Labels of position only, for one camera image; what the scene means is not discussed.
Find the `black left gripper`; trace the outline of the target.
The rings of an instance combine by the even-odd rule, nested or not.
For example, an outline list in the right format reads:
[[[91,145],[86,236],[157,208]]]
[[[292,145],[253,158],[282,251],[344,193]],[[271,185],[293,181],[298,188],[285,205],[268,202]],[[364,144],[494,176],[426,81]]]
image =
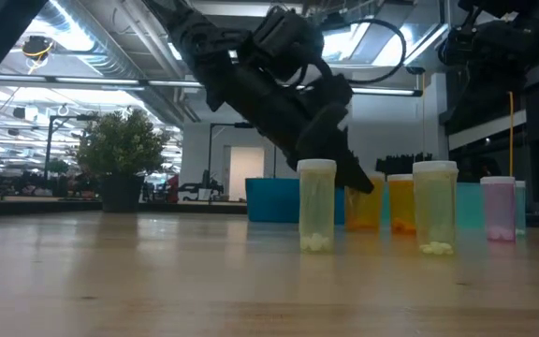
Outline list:
[[[373,183],[339,128],[352,89],[322,60],[318,33],[211,32],[194,36],[194,75],[211,110],[229,105],[276,145],[294,167],[336,162],[335,185],[370,194]]]

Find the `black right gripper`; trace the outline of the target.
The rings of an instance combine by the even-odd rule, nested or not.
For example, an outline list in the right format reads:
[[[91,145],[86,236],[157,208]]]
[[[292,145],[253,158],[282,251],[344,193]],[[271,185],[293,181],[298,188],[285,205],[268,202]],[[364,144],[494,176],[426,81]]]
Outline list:
[[[455,134],[509,112],[510,92],[521,108],[527,72],[539,58],[539,16],[477,27],[477,67],[447,73],[447,134]]]

